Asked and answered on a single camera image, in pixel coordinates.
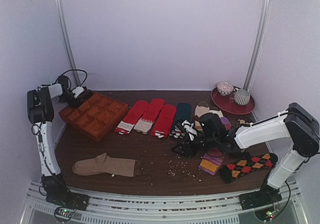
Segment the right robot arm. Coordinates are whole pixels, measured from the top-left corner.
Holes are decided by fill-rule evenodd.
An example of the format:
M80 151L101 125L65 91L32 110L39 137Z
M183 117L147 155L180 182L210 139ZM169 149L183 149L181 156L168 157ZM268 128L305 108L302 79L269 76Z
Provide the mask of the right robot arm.
M291 148L281 161L273 153L260 156L247 155L235 163L224 165L220 174L224 182L231 183L250 172L270 168L266 186L256 194L260 204L268 204L287 179L319 153L319 122L300 104L294 102L277 115L256 123L242 123L227 130L221 118L212 112L196 118L202 128L199 133L187 121L177 120L176 127L184 138L171 150L183 157L194 157L199 151L219 149L222 153L236 153L251 146L277 139L291 139Z

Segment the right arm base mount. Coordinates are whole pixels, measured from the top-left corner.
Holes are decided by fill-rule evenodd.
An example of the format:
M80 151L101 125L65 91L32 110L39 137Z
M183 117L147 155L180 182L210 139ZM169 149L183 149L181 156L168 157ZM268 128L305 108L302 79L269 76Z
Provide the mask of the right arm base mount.
M253 209L260 221L271 221L277 214L276 205L280 205L282 196L279 190L266 187L239 196L242 210Z

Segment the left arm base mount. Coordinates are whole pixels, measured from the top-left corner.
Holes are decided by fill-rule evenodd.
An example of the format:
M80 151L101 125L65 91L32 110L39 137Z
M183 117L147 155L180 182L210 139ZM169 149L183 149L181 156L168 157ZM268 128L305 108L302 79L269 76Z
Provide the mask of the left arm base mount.
M86 211L89 198L86 194L62 190L47 191L45 200L56 205L53 216L58 222L65 223L74 217L77 210Z

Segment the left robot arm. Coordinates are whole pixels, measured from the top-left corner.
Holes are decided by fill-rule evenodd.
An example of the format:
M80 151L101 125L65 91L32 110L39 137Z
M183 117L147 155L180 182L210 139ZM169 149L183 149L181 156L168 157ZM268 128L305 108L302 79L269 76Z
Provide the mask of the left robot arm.
M32 124L31 131L36 137L37 148L41 161L41 181L47 194L61 206L72 201L72 195L66 186L54 152L52 138L52 122L55 116L52 99L59 98L62 103L77 108L93 95L87 87L70 88L69 78L58 76L52 84L41 85L27 92L27 116Z

